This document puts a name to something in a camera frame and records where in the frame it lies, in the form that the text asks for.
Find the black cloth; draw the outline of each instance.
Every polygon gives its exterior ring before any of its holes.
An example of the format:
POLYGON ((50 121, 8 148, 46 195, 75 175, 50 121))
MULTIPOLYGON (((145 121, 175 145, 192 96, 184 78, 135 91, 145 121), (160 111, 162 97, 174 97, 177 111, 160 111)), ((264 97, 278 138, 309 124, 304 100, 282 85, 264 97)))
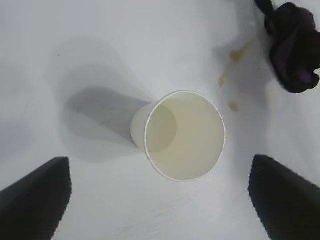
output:
POLYGON ((274 10, 271 0, 255 0, 265 14, 265 28, 274 36, 270 60, 277 78, 290 93, 315 88, 320 68, 320 34, 310 11, 291 2, 274 10))

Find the yellow droplet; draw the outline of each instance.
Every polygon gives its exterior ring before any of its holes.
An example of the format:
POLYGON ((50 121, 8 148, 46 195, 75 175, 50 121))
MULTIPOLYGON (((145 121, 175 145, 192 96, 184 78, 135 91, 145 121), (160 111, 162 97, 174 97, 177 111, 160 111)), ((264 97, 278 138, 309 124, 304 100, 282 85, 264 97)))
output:
POLYGON ((255 42, 255 39, 251 39, 248 41, 240 50, 238 51, 231 51, 230 52, 230 59, 234 64, 239 64, 242 59, 244 58, 248 49, 250 49, 251 45, 255 42))
POLYGON ((225 85, 225 74, 223 73, 219 78, 219 87, 222 89, 225 85))
POLYGON ((231 51, 230 52, 230 59, 234 64, 239 64, 241 60, 244 58, 245 52, 242 50, 239 51, 231 51))
POLYGON ((230 102, 228 107, 232 112, 239 112, 239 106, 234 102, 230 102))

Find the cup rim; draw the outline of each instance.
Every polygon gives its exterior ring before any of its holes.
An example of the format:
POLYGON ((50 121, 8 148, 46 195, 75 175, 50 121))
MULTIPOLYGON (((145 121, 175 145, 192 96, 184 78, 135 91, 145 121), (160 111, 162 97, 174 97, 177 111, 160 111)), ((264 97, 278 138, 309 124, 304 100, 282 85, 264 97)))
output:
POLYGON ((192 181, 196 181, 206 175, 208 175, 212 169, 218 164, 218 162, 220 161, 221 159, 221 156, 224 152, 224 149, 225 149, 225 145, 226 145, 226 126, 225 126, 225 122, 224 122, 224 119, 223 117, 221 116, 221 113, 219 112, 218 108, 209 100, 207 99, 206 97, 202 96, 201 94, 195 92, 195 91, 191 91, 191 90, 178 90, 178 91, 174 91, 172 93, 169 93, 168 95, 166 95, 165 97, 163 97, 161 100, 159 100, 152 108, 151 112, 149 113, 148 117, 147 117, 147 120, 146 120, 146 123, 145 123, 145 127, 144 127, 144 133, 143 133, 143 147, 144 147, 144 151, 146 153, 146 156, 149 160, 149 162, 151 163, 151 165, 153 166, 153 168, 160 174, 162 175, 163 177, 165 177, 166 179, 168 180, 171 180, 173 182, 178 182, 178 183, 187 183, 187 182, 192 182, 192 181), (224 134, 224 138, 223 138, 223 145, 222 145, 222 148, 221 148, 221 153, 218 157, 218 160, 216 161, 216 163, 212 166, 212 168, 206 172, 205 174, 199 176, 199 177, 196 177, 196 178, 193 178, 193 179, 189 179, 189 180, 179 180, 179 179, 175 179, 173 177, 170 177, 166 174, 164 174, 157 166, 156 164, 154 163, 154 161, 152 160, 152 157, 150 156, 149 154, 149 151, 148 151, 148 146, 147 146, 147 129, 148 129, 148 125, 149 125, 149 122, 150 122, 150 119, 152 117, 152 115, 154 114, 155 110, 164 102, 166 101, 167 99, 175 96, 175 95, 178 95, 178 94, 183 94, 183 93, 187 93, 187 94, 194 94, 194 95, 197 95, 201 98, 203 98, 204 100, 206 100, 208 103, 211 104, 211 106, 217 111, 221 121, 222 121, 222 125, 223 125, 223 134, 224 134))

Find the white table surface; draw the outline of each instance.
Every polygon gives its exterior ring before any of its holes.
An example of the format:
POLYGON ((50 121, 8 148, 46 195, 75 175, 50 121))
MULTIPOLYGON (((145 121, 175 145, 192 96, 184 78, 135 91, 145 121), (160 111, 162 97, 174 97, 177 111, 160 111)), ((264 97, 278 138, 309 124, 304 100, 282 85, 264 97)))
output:
MULTIPOLYGON (((320 26, 318 0, 293 2, 320 26)), ((1 0, 0 189, 69 156, 54 240, 267 240, 247 191, 253 157, 320 185, 320 86, 284 91, 263 32, 253 0, 1 0), (130 139, 133 113, 177 90, 208 97, 226 125, 220 161, 188 183, 130 139)))

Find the white paper cup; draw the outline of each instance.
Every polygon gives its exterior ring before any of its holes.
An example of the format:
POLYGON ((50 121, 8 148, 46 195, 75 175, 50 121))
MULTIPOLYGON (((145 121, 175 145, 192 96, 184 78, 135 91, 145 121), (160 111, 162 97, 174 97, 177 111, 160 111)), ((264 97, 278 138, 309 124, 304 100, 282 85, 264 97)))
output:
POLYGON ((161 175, 185 182, 215 166, 224 148, 225 125, 209 100, 177 91, 141 108, 133 117, 131 135, 161 175))

